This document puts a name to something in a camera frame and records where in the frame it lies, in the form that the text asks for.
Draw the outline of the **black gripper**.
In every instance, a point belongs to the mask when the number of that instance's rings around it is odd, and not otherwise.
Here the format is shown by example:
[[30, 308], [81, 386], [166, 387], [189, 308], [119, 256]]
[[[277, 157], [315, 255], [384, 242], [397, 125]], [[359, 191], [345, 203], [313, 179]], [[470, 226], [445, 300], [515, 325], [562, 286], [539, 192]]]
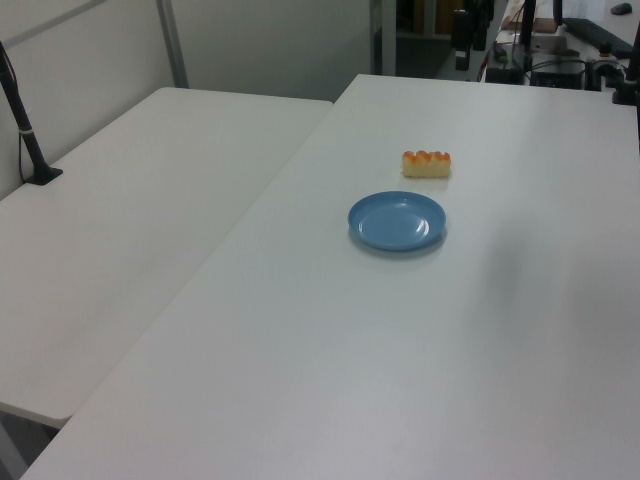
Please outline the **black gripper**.
[[452, 23], [452, 48], [467, 49], [455, 51], [455, 69], [457, 71], [468, 71], [470, 63], [470, 50], [472, 36], [472, 16], [466, 10], [455, 10], [453, 12]]

